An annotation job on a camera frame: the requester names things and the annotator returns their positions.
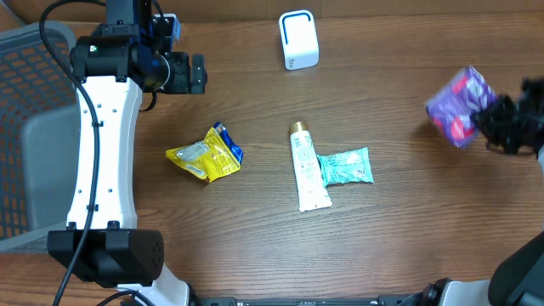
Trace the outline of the purple Carefree pad pack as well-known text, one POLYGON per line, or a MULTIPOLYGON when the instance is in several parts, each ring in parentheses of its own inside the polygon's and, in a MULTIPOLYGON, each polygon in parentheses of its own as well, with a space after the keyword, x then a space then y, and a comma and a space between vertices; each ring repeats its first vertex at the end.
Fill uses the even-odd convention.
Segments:
POLYGON ((473 67, 460 69, 426 104, 430 121, 457 148, 465 148, 478 136, 471 115, 487 109, 497 95, 473 67))

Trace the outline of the yellow blue snack packet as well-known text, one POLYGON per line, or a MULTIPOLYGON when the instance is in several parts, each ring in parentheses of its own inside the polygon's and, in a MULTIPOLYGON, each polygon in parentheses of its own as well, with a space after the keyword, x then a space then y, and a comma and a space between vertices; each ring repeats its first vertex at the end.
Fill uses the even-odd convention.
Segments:
POLYGON ((208 183, 240 171, 243 156, 221 122, 216 122, 203 140, 166 151, 167 159, 208 183))

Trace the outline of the teal wet wipes pack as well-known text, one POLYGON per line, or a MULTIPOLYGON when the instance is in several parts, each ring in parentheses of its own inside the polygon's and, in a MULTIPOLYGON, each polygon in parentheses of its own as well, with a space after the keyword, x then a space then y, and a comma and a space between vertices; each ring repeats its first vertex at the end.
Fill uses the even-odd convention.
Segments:
POLYGON ((368 149, 345 151, 328 156, 317 156, 325 187, 334 184, 373 184, 368 149))

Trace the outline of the white tube with gold cap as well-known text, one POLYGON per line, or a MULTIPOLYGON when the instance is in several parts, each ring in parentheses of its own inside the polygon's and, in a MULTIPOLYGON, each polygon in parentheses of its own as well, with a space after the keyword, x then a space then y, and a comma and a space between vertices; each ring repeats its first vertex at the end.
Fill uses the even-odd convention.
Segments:
POLYGON ((306 122, 294 122, 289 127, 293 168, 297 183, 299 211, 307 212, 332 206, 323 185, 319 160, 306 122))

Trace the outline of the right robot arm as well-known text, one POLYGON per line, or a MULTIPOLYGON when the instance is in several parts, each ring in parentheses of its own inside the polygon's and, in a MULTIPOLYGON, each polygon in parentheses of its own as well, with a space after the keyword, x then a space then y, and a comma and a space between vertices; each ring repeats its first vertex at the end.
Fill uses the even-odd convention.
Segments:
MULTIPOLYGON (((526 147, 543 165, 543 80, 525 79, 521 95, 500 95, 470 114, 470 122, 487 138, 487 147, 517 155, 526 147)), ((403 305, 542 305, 543 234, 505 259, 488 280, 437 280, 403 305)))

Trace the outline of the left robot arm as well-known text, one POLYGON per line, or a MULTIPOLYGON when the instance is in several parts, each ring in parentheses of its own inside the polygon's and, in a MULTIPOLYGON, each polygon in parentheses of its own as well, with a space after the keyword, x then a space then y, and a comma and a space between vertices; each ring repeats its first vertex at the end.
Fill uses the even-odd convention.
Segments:
POLYGON ((48 233, 48 253, 67 276, 115 298, 195 305, 194 290, 165 264, 162 234, 138 227, 133 146, 145 94, 203 94, 204 59, 173 50, 179 20, 158 2, 109 0, 105 9, 105 23, 60 63, 76 89, 80 137, 71 208, 65 227, 48 233))

